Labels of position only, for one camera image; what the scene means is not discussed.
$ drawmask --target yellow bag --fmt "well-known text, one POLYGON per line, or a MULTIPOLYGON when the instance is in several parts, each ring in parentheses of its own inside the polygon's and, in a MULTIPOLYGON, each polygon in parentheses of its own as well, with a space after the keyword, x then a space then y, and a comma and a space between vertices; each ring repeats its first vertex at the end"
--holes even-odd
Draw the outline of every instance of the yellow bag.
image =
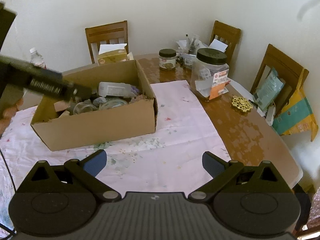
POLYGON ((313 141, 318 133, 318 125, 303 87, 301 87, 303 72, 304 69, 289 103, 283 107, 280 115, 274 119, 272 126, 280 135, 291 135, 311 130, 311 141, 313 141))

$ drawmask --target orange label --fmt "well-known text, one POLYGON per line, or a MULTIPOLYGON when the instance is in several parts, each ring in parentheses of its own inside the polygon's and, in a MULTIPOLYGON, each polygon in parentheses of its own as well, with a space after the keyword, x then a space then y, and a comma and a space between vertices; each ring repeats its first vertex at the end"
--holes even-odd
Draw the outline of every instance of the orange label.
POLYGON ((221 93, 223 92, 223 89, 225 86, 226 86, 226 83, 222 83, 222 84, 219 84, 219 85, 212 87, 211 91, 210 91, 209 100, 220 96, 221 93))

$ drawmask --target packaging box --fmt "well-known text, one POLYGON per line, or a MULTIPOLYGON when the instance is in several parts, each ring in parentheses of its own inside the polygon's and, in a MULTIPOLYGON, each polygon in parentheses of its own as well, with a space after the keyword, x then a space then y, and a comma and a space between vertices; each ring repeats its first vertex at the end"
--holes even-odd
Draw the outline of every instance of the packaging box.
POLYGON ((135 60, 98 66, 92 64, 65 73, 64 79, 96 89, 99 82, 137 86, 148 99, 126 106, 58 118, 54 103, 44 96, 31 126, 52 151, 99 144, 154 133, 158 113, 155 94, 135 60))
POLYGON ((128 60, 127 51, 125 49, 117 49, 108 51, 98 55, 98 64, 104 65, 109 63, 115 63, 119 61, 128 60))

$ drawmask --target white wall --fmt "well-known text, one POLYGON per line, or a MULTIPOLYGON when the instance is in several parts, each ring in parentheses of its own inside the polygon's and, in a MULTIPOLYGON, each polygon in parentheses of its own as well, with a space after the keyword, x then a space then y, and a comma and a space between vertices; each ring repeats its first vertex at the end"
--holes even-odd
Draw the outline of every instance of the white wall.
MULTIPOLYGON (((267 46, 273 44, 310 71, 304 90, 320 125, 320 0, 224 0, 214 13, 243 31, 233 78, 250 90, 267 46), (299 18, 310 1, 315 6, 299 18)), ((309 132, 283 139, 304 170, 301 184, 320 187, 320 134, 312 143, 309 132)))
POLYGON ((87 27, 128 20, 129 49, 137 55, 170 48, 191 32, 209 41, 214 23, 210 0, 203 7, 196 0, 4 1, 18 16, 1 53, 29 60, 37 47, 58 71, 91 63, 87 27))
MULTIPOLYGON (((1 53, 29 60, 28 50, 36 46, 59 71, 91 62, 86 27, 128 20, 129 48, 144 54, 173 47, 186 33, 208 42, 215 20, 233 25, 243 31, 233 78, 250 90, 267 45, 273 44, 310 71, 305 92, 320 124, 320 3, 298 18, 306 3, 317 0, 4 1, 18 16, 1 53)), ((312 143, 308 132, 284 140, 304 170, 302 185, 320 187, 320 135, 312 143)))

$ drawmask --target jar label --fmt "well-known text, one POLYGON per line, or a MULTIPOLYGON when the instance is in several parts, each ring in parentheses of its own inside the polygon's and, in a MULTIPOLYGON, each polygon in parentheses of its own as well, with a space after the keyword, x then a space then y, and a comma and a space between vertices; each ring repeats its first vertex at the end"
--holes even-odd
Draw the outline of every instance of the jar label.
POLYGON ((176 59, 162 59, 159 58, 159 67, 164 69, 171 69, 176 67, 176 59))
POLYGON ((228 73, 229 73, 229 70, 224 70, 224 71, 215 73, 213 75, 212 86, 214 87, 219 84, 227 82, 228 73))
POLYGON ((193 60, 185 58, 184 63, 185 63, 185 65, 191 66, 193 64, 193 60))

